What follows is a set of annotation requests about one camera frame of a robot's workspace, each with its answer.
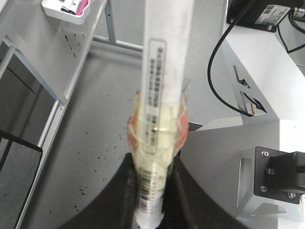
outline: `gray floor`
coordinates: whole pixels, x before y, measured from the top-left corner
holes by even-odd
[[[118,39],[142,43],[143,3],[113,1]],[[190,120],[195,123],[237,116],[217,101],[206,79],[208,58],[219,34],[222,5],[223,0],[197,0],[194,8],[185,75],[192,80],[188,108]],[[101,18],[96,34],[105,35],[105,31]],[[140,53],[93,43],[23,229],[57,228],[107,185],[124,154],[130,151],[126,124],[135,92],[140,88],[141,63]],[[214,65],[215,87],[235,104],[222,55]]]

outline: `barcode label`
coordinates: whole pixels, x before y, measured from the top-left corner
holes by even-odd
[[[165,65],[166,45],[163,41],[150,40],[148,72],[149,80],[146,83],[146,104],[151,107],[145,111],[146,125],[144,126],[146,146],[156,146],[158,139],[158,116],[162,100],[163,73]]]
[[[255,24],[276,26],[289,12],[290,8],[279,5],[268,5]]]
[[[145,169],[142,170],[140,178],[139,208],[145,213],[152,214],[155,205],[155,182],[156,174]]]

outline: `white machine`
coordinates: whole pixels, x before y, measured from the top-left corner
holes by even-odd
[[[228,1],[221,34],[227,12]],[[237,26],[222,47],[238,108],[254,116],[241,115],[234,127],[207,124],[190,133],[182,161],[208,195],[249,228],[304,228],[304,196],[286,194],[300,198],[298,204],[258,196],[254,181],[257,146],[305,152],[305,78],[274,33]],[[263,109],[253,109],[253,101]]]

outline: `black holder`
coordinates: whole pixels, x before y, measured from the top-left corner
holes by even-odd
[[[305,193],[305,154],[256,147],[254,194],[292,204]]]

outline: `white plastic tray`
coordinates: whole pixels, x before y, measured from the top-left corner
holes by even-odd
[[[90,13],[90,0],[88,1],[88,5],[84,8],[82,15],[73,15],[61,11],[62,3],[63,2],[61,0],[42,0],[41,2],[43,9],[48,16],[68,21],[77,25],[81,25],[85,22],[85,18]]]

